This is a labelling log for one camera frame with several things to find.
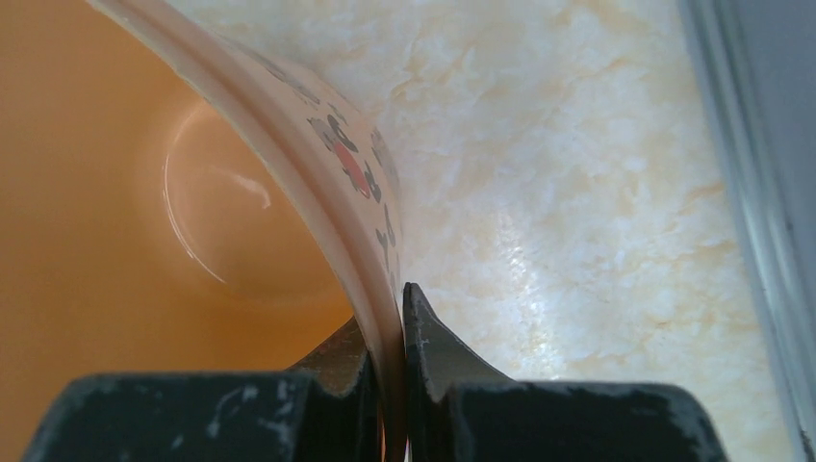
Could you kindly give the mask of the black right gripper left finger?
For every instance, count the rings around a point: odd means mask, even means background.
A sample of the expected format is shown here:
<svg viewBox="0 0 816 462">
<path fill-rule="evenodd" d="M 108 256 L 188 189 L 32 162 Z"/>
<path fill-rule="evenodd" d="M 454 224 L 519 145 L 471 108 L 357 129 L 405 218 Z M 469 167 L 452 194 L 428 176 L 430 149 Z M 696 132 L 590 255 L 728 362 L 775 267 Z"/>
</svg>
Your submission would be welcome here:
<svg viewBox="0 0 816 462">
<path fill-rule="evenodd" d="M 369 352 L 348 321 L 283 371 L 87 375 L 53 401 L 27 461 L 377 461 Z"/>
</svg>

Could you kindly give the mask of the orange plastic bin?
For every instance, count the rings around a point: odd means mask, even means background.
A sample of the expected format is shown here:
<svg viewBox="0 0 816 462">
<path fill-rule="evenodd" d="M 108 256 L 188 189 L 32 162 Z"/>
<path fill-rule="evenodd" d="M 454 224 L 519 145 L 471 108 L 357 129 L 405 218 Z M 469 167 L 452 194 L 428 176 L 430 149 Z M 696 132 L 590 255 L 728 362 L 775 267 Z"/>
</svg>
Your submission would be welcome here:
<svg viewBox="0 0 816 462">
<path fill-rule="evenodd" d="M 1 457 L 72 381 L 283 371 L 348 321 L 406 455 L 400 200 L 311 70 L 166 1 L 1 5 Z"/>
</svg>

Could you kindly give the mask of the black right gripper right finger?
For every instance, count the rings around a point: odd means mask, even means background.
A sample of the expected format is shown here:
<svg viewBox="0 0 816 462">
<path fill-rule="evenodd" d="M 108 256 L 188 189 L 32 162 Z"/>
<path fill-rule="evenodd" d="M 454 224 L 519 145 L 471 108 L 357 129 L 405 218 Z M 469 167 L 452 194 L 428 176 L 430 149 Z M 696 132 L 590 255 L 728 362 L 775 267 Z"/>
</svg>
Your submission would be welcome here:
<svg viewBox="0 0 816 462">
<path fill-rule="evenodd" d="M 415 461 L 723 461 L 708 414 L 659 383 L 521 381 L 488 364 L 403 290 Z"/>
</svg>

